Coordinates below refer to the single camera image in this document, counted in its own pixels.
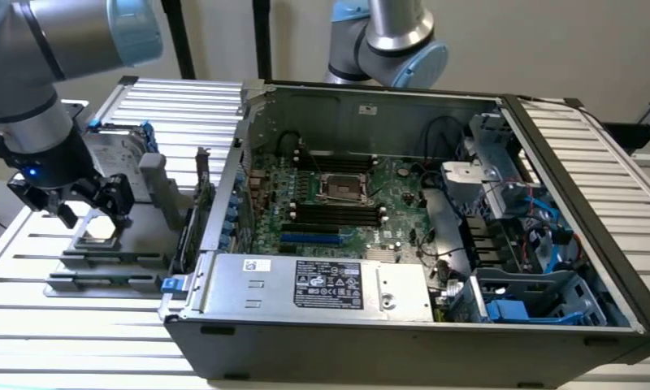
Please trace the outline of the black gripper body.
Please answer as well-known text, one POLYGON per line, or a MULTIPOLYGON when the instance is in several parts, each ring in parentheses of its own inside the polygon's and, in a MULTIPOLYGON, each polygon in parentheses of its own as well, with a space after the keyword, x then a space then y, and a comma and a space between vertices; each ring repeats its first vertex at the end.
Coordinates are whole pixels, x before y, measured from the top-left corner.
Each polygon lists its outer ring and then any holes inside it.
POLYGON ((51 199, 92 203, 101 174, 76 126, 53 147, 35 153, 17 153, 3 143, 3 158, 24 176, 11 180, 9 189, 27 206, 47 206, 51 199))

